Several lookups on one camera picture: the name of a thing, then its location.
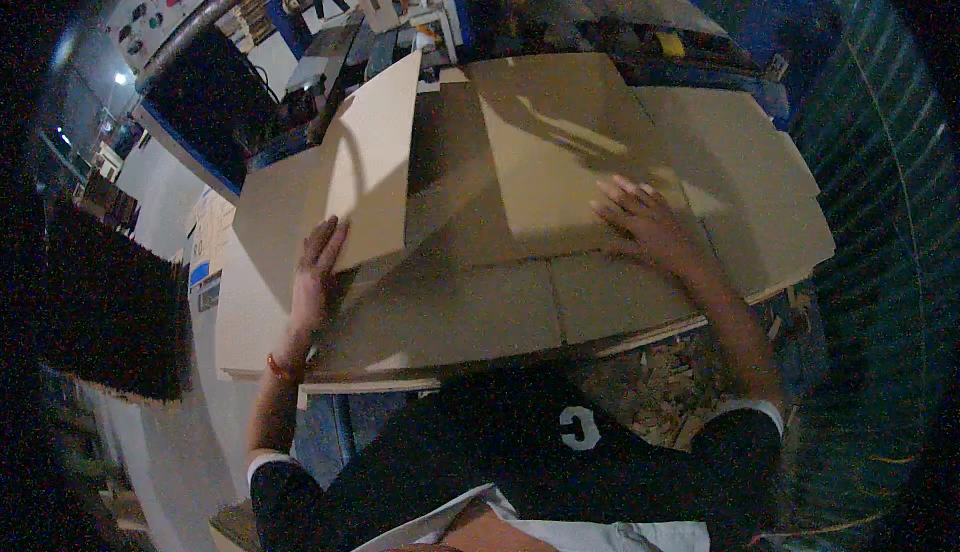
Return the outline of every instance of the corrugated metal wall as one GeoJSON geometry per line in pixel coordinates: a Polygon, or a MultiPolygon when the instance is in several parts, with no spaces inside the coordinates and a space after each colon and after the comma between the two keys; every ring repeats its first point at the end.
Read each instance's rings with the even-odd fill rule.
{"type": "MultiPolygon", "coordinates": [[[[804,408],[795,520],[882,512],[949,376],[960,319],[957,146],[943,102],[888,0],[836,0],[843,43],[790,134],[822,188],[837,251],[815,275],[834,358],[804,408]]],[[[858,547],[869,527],[823,534],[858,547]]]]}

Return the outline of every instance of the white letter on shirt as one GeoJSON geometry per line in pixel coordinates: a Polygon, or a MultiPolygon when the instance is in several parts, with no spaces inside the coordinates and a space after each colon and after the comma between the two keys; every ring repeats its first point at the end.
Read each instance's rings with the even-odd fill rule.
{"type": "Polygon", "coordinates": [[[574,417],[580,419],[583,439],[578,439],[572,433],[564,433],[561,437],[563,443],[573,450],[593,450],[600,441],[600,431],[594,422],[594,411],[583,406],[567,406],[559,414],[559,424],[572,426],[574,417]]]}

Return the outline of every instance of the white sleeve trim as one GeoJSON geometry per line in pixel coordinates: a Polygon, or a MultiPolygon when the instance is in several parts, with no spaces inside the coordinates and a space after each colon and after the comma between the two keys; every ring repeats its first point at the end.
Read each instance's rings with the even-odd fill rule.
{"type": "Polygon", "coordinates": [[[267,463],[293,463],[298,465],[299,462],[294,460],[289,454],[281,454],[280,452],[263,452],[256,458],[254,458],[249,463],[249,467],[246,469],[246,486],[249,487],[251,482],[254,480],[254,473],[257,472],[257,469],[263,467],[267,463]]]}
{"type": "Polygon", "coordinates": [[[770,417],[770,419],[774,422],[776,431],[780,434],[780,437],[784,437],[784,417],[780,414],[780,411],[777,410],[777,407],[773,405],[773,402],[768,402],[767,400],[730,400],[729,402],[721,404],[720,408],[717,409],[717,412],[713,415],[713,417],[716,419],[724,413],[729,413],[735,410],[743,410],[745,408],[758,410],[767,417],[770,417]]]}

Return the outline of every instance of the left hand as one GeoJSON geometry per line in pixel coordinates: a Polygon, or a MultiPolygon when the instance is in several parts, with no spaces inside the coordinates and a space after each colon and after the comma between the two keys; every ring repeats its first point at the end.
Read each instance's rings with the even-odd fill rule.
{"type": "Polygon", "coordinates": [[[333,265],[340,257],[350,224],[333,216],[313,228],[303,240],[296,265],[290,330],[306,335],[327,326],[334,285],[333,265]]]}

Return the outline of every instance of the hand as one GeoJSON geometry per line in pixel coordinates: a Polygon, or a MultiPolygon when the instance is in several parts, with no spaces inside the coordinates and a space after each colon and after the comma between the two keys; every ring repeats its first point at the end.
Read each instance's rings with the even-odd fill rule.
{"type": "Polygon", "coordinates": [[[614,244],[611,252],[682,281],[704,268],[707,261],[700,247],[654,188],[646,183],[636,185],[619,174],[611,181],[597,181],[597,186],[606,198],[592,201],[593,211],[629,234],[614,244]]]}
{"type": "Polygon", "coordinates": [[[303,240],[303,256],[296,265],[290,330],[309,334],[327,325],[334,285],[333,265],[347,240],[349,224],[330,217],[303,240]]]}

